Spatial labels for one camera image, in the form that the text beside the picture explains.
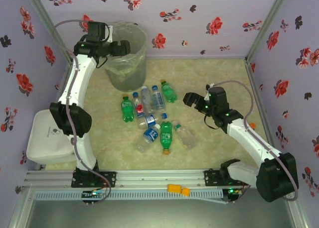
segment floral wallpaper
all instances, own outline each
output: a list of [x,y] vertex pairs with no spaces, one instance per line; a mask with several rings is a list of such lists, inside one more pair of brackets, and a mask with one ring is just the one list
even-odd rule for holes
[[26,157],[34,115],[55,101],[66,60],[28,0],[0,2],[5,8],[0,11],[0,221],[7,227],[26,172],[35,168]]
[[[148,34],[148,56],[199,58],[246,56],[274,1],[41,0],[53,23],[67,19],[132,22]],[[72,49],[87,25],[63,25],[58,31]],[[275,41],[274,33],[270,48]]]
[[312,227],[319,224],[319,23],[309,11],[317,7],[318,0],[286,0],[251,61],[277,148],[296,158]]

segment robotic arm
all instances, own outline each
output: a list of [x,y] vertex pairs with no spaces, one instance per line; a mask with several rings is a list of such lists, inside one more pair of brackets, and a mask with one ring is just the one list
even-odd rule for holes
[[107,56],[124,56],[130,53],[130,44],[123,40],[121,43],[112,40],[113,28],[102,22],[88,22],[88,34],[84,35],[74,46],[74,55],[78,62],[78,68],[73,61],[72,71],[66,88],[58,100],[58,103],[51,103],[50,112],[63,133],[73,143],[73,131],[67,117],[66,104],[68,101],[69,112],[75,126],[77,138],[77,165],[73,174],[72,187],[93,187],[97,186],[100,178],[89,172],[83,163],[91,170],[99,173],[97,160],[92,152],[88,132],[92,125],[91,116],[84,111],[84,96],[93,70],[99,64],[100,58]]
[[295,190],[285,169],[275,158],[277,156],[298,188],[297,168],[293,155],[282,154],[245,124],[243,116],[229,108],[226,92],[222,87],[206,85],[206,90],[205,97],[196,93],[187,93],[183,99],[184,103],[190,107],[194,105],[195,109],[205,114],[205,119],[211,116],[215,125],[238,141],[258,165],[256,168],[233,159],[222,164],[222,176],[256,187],[259,194],[271,202]]

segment trash bin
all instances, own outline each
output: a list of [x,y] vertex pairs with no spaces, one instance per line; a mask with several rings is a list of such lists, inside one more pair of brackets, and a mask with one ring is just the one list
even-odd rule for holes
[[116,89],[129,92],[140,88],[146,79],[147,36],[135,24],[115,24],[113,25],[113,41],[121,40],[129,41],[130,54],[110,56],[102,68],[106,70],[112,85]]

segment plastic bottle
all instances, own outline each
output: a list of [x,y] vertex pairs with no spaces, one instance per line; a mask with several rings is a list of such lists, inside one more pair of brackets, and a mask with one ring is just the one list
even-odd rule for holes
[[132,122],[134,119],[134,110],[133,110],[133,104],[129,100],[128,95],[123,95],[123,101],[121,103],[121,107],[122,107],[123,120],[125,122]]
[[156,123],[161,124],[162,119],[165,119],[165,118],[167,118],[166,113],[162,113],[162,114],[155,113],[145,117],[140,117],[138,118],[139,128],[145,129],[145,128],[154,126]]
[[160,125],[158,124],[149,127],[137,141],[137,150],[140,152],[145,152],[149,148],[149,146],[155,141],[155,139],[159,136],[159,130]]
[[141,97],[142,97],[142,101],[144,105],[145,115],[150,115],[154,113],[155,109],[154,109],[154,103],[151,96],[151,92],[146,86],[142,86]]
[[174,89],[166,82],[166,80],[161,80],[161,90],[169,103],[174,103],[177,100],[177,94],[175,93]]
[[169,121],[164,121],[160,125],[160,143],[163,147],[163,154],[169,155],[169,147],[173,138],[172,125]]
[[165,101],[163,94],[159,91],[158,87],[154,85],[153,90],[153,103],[157,111],[163,112],[165,109]]
[[177,132],[182,143],[186,146],[188,150],[194,148],[197,144],[194,135],[187,129],[187,127],[181,126],[179,121],[175,120],[172,122],[175,131]]
[[133,93],[133,104],[136,112],[136,117],[143,117],[145,115],[144,113],[144,106],[143,103],[139,97],[138,92]]

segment green soda bottle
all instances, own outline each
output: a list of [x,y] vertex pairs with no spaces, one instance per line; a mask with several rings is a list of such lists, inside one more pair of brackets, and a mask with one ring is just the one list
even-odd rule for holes
[[123,101],[121,103],[122,106],[122,113],[123,113],[123,120],[124,122],[132,122],[134,119],[134,110],[133,104],[129,100],[128,95],[123,95]]
[[169,147],[172,141],[172,125],[170,122],[162,122],[160,125],[160,143],[163,147],[163,154],[169,155]]
[[177,94],[175,93],[174,89],[166,82],[166,80],[161,80],[161,90],[169,103],[174,103],[177,100]]

